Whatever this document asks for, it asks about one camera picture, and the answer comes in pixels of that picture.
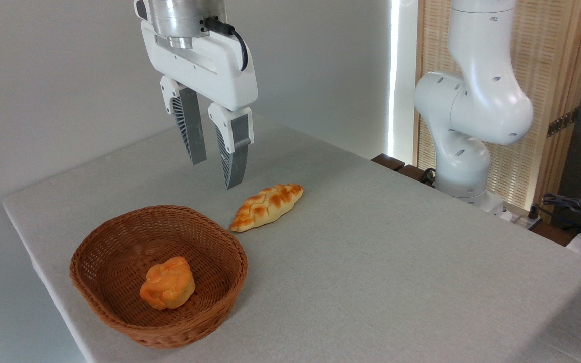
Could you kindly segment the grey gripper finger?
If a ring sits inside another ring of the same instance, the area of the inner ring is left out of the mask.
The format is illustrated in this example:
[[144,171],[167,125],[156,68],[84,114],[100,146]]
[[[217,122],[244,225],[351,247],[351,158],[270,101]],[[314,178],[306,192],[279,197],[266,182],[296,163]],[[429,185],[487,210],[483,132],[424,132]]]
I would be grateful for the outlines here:
[[236,112],[212,103],[208,116],[216,126],[224,183],[231,189],[244,179],[248,147],[254,142],[252,111],[249,107]]
[[191,163],[207,159],[197,93],[163,76],[160,80],[166,112],[175,118]]

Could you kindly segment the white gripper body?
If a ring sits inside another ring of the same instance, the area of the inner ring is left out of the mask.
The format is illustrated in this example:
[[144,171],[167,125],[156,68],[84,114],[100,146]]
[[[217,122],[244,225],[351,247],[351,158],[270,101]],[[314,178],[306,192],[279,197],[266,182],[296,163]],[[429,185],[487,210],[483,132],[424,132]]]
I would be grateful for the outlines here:
[[150,62],[157,71],[235,112],[258,99],[254,64],[244,71],[240,42],[209,32],[192,38],[192,49],[173,48],[143,20],[141,31]]

